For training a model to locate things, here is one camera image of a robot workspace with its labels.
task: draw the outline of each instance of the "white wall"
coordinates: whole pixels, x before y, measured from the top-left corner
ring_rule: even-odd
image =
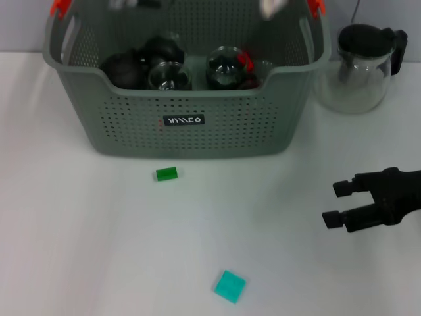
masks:
[[[421,61],[421,0],[361,1],[356,22],[406,31],[409,44],[405,60]],[[53,0],[0,0],[0,51],[41,50],[45,20],[52,2]],[[335,43],[337,31],[349,24],[357,0],[325,2],[332,41]]]

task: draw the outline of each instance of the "white table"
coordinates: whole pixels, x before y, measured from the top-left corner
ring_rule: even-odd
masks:
[[[336,181],[421,169],[420,82],[403,65],[365,115],[309,101],[279,155],[125,159],[94,151],[40,54],[0,54],[0,315],[419,316],[421,212],[353,234],[322,212],[371,202]],[[212,292],[224,269],[237,305]]]

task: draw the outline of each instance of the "cyan square block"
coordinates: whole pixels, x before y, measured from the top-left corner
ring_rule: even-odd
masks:
[[[245,284],[245,280],[225,270],[218,285],[216,285],[215,293],[235,304],[238,302]]]

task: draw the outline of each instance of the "green block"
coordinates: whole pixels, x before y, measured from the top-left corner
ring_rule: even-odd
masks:
[[[177,179],[177,178],[178,178],[178,174],[177,174],[176,167],[157,170],[158,181],[165,181],[165,180],[171,180],[171,179]]]
[[[238,302],[238,299],[244,290],[245,284],[245,280],[225,270],[215,288],[215,293],[235,304]]]

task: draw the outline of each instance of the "basket label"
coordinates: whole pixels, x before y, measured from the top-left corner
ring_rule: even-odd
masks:
[[[164,115],[165,126],[204,125],[205,116],[196,115]]]

